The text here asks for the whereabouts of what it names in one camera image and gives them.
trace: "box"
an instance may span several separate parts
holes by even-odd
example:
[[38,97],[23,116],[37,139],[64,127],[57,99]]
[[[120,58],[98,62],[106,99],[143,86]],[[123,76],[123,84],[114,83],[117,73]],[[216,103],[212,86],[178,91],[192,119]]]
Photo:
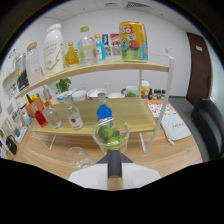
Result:
[[34,100],[30,105],[26,105],[26,109],[27,109],[27,112],[29,113],[30,117],[34,117],[34,110],[32,108],[32,105],[33,104],[36,104],[36,107],[38,110],[42,111],[44,109],[44,105],[40,99],[40,97],[38,97],[36,100]]

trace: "table surface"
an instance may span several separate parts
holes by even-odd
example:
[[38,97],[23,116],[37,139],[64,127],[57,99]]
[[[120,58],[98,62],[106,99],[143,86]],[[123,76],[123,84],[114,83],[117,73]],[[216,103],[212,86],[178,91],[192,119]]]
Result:
[[[153,132],[142,133],[146,145],[148,145],[152,134]],[[54,137],[54,134],[40,132],[37,135],[47,146],[50,146]],[[105,156],[91,136],[57,135],[52,149],[47,150],[29,129],[22,143],[18,145],[14,160],[35,165],[67,180],[74,170],[66,162],[65,154],[68,149],[74,146],[86,150],[94,162]],[[171,145],[167,141],[161,126],[146,154],[143,153],[139,134],[131,133],[124,155],[137,165],[157,170],[161,177],[170,175],[190,165],[202,163],[200,151],[192,135],[175,141],[175,145]]]

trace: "wooden shelf board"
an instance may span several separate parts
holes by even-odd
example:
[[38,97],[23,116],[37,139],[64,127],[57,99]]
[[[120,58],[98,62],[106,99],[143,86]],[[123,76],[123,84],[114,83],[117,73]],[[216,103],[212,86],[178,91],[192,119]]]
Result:
[[[148,132],[154,131],[155,123],[147,108],[147,105],[139,97],[125,97],[119,99],[107,99],[108,106],[112,109],[112,116],[125,120],[132,126],[131,132]],[[62,126],[54,129],[51,124],[41,127],[35,120],[34,131],[55,133],[63,135],[90,135],[94,126],[98,122],[96,111],[99,107],[98,100],[86,100],[74,102],[79,108],[84,126],[79,130],[73,130],[66,116],[68,105],[57,104],[53,107],[57,110]]]
[[2,85],[4,84],[4,82],[9,78],[9,77],[11,77],[12,75],[15,75],[16,74],[16,71],[14,70],[14,71],[12,71],[10,74],[8,74],[4,79],[3,79],[3,81],[2,81]]
[[34,90],[40,86],[57,81],[59,79],[64,79],[66,77],[86,74],[86,73],[90,73],[90,72],[124,70],[124,69],[136,69],[136,70],[141,69],[141,70],[169,72],[169,67],[160,65],[157,63],[153,63],[150,61],[129,62],[129,61],[123,61],[123,60],[116,59],[116,60],[107,60],[107,61],[103,61],[103,62],[98,62],[98,64],[96,64],[96,65],[91,65],[91,66],[87,66],[87,67],[81,67],[80,65],[77,65],[75,67],[66,68],[64,71],[62,71],[60,73],[44,77],[44,79],[42,79],[40,82],[22,90],[16,96],[16,99],[18,99],[19,97],[23,96],[24,94],[28,93],[29,91]]

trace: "clear glass jar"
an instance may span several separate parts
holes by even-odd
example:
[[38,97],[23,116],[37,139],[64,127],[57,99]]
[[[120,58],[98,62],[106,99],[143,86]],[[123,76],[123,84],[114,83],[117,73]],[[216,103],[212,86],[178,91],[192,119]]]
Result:
[[33,42],[27,47],[26,53],[26,73],[29,81],[29,85],[34,85],[39,82],[44,73],[40,67],[39,53],[37,50],[37,42]]
[[54,24],[47,29],[44,40],[45,74],[53,75],[66,68],[61,24]]
[[59,128],[62,125],[62,121],[57,113],[57,111],[51,107],[49,101],[44,103],[46,107],[46,115],[48,122],[53,126],[53,128]]
[[66,112],[68,121],[72,126],[72,129],[78,130],[83,127],[82,117],[79,113],[79,109],[73,105],[72,98],[68,97],[64,100],[66,104],[68,104],[68,109]]
[[82,38],[79,48],[79,60],[81,66],[97,64],[95,40],[89,36],[89,27],[81,27]]

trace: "lime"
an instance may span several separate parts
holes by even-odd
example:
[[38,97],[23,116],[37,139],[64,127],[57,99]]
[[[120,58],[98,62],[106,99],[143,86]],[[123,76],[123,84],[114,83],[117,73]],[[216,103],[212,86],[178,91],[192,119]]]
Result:
[[136,94],[135,93],[128,93],[127,97],[136,97]]
[[124,136],[123,135],[119,135],[119,136],[117,136],[117,139],[118,139],[119,142],[121,142],[124,139]]
[[104,141],[107,141],[107,139],[113,136],[113,130],[111,127],[104,125],[99,128],[98,135]]
[[107,140],[107,142],[106,142],[107,144],[117,144],[117,143],[119,143],[119,140],[117,139],[117,137],[110,137],[108,140]]

